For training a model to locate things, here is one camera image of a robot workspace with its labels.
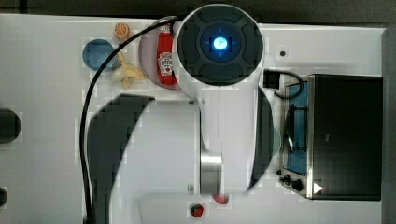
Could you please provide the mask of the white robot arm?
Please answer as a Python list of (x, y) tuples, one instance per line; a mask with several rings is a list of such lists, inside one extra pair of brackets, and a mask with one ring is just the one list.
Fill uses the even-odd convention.
[[(199, 7), (176, 31), (172, 65), (179, 87), (199, 106), (201, 194), (250, 191), (271, 160), (273, 117), (259, 86), (264, 39), (238, 7)], [(123, 155), (137, 122), (153, 103), (148, 96), (121, 94), (92, 119), (90, 166), (109, 177), (95, 181), (95, 224), (140, 224), (137, 200), (151, 190), (136, 175), (117, 189)]]

